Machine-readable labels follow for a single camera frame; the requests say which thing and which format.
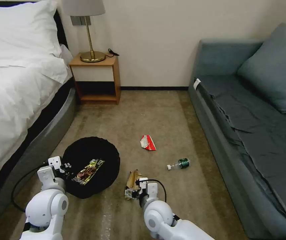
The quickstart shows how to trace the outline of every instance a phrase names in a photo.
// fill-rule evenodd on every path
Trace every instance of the cable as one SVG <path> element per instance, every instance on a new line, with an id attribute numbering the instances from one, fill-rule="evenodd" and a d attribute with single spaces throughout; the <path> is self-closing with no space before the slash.
<path id="1" fill-rule="evenodd" d="M 165 190 L 165 187 L 164 185 L 159 181 L 159 180 L 156 180 L 156 179 L 147 179 L 147 180 L 137 180 L 135 183 L 136 185 L 139 185 L 140 182 L 148 182 L 148 181 L 154 181 L 154 182 L 158 182 L 159 184 L 161 184 L 161 186 L 163 187 L 164 189 L 164 194 L 165 194 L 165 202 L 167 200 L 167 195 L 166 195 L 166 190 Z"/>
<path id="2" fill-rule="evenodd" d="M 110 48 L 108 49 L 108 52 L 109 52 L 110 54 L 112 54 L 112 56 L 109 56 L 109 55 L 105 54 L 107 57 L 119 56 L 118 53 L 113 52 L 113 50 L 111 50 Z"/>
<path id="3" fill-rule="evenodd" d="M 10 200 L 11 200 L 12 204 L 14 205 L 14 207 L 17 208 L 19 211 L 21 211 L 21 212 L 23 212 L 23 213 L 25 212 L 25 209 L 23 209 L 22 207 L 20 207 L 20 206 L 15 202 L 15 199 L 14 199 L 15 189 L 16 189 L 16 187 L 18 186 L 18 184 L 19 184 L 28 174 L 32 173 L 33 171 L 35 171 L 35 170 L 37 170 L 37 169 L 39 169 L 39 168 L 41 168 L 41 167 L 43 167 L 43 166 L 47 166 L 47 164 L 46 164 L 45 162 L 43 162 L 42 165 L 40 165 L 40 166 L 38 166 L 38 167 L 36 167 L 36 168 L 30 170 L 28 173 L 26 173 L 24 176 L 22 176 L 22 177 L 16 182 L 16 184 L 15 184 L 14 187 L 13 187 L 12 193 L 11 193 L 11 195 L 10 195 Z"/>

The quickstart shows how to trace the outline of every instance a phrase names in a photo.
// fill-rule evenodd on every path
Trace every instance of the nightstand shelf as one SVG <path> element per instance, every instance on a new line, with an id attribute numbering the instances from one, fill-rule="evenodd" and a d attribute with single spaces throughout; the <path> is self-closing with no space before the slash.
<path id="1" fill-rule="evenodd" d="M 106 57 L 97 63 L 82 62 L 78 54 L 70 67 L 81 104 L 118 104 L 120 79 L 118 58 Z"/>

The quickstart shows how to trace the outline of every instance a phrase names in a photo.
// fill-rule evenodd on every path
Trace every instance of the black trash bin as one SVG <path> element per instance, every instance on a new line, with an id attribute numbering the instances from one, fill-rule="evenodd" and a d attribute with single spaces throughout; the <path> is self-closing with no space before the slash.
<path id="1" fill-rule="evenodd" d="M 119 153 L 109 141 L 81 138 L 67 147 L 62 158 L 66 190 L 81 199 L 99 193 L 115 181 L 119 165 Z"/>

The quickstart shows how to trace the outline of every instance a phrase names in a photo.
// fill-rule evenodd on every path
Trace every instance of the lamp stem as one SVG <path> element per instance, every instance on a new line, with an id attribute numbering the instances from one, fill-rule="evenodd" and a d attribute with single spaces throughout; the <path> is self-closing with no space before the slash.
<path id="1" fill-rule="evenodd" d="M 91 56 L 92 56 L 92 59 L 95 59 L 95 52 L 93 51 L 92 40 L 90 39 L 89 26 L 88 26 L 88 22 L 87 22 L 86 16 L 85 16 L 84 18 L 85 18 L 85 24 L 86 24 L 87 35 L 88 35 L 88 41 L 89 41 L 89 47 L 90 47 L 90 54 L 91 54 Z"/>

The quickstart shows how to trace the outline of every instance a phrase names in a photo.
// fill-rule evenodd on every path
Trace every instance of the wall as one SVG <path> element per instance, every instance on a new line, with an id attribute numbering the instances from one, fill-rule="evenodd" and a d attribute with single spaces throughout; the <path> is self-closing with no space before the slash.
<path id="1" fill-rule="evenodd" d="M 120 54 L 122 86 L 187 86 L 200 39 L 265 38 L 286 22 L 285 0 L 103 1 L 92 42 Z M 85 27 L 59 12 L 72 54 L 88 51 Z"/>

